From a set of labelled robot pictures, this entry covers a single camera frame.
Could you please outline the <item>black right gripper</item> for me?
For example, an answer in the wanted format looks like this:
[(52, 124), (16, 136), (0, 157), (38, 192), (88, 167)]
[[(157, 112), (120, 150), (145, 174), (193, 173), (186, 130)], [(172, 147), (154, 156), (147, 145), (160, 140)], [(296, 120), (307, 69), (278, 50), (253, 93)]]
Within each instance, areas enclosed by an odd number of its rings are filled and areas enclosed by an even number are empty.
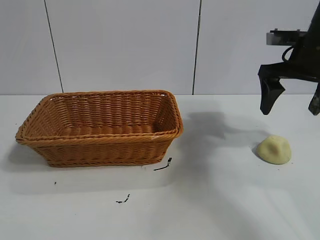
[[(289, 46), (281, 62), (261, 65), (258, 71), (261, 101), (260, 110), (268, 115), (278, 97), (285, 91), (280, 79), (320, 81), (320, 38), (310, 34), (273, 34), (267, 38), (268, 45)], [(317, 84), (308, 110), (317, 116), (320, 113), (320, 83)]]

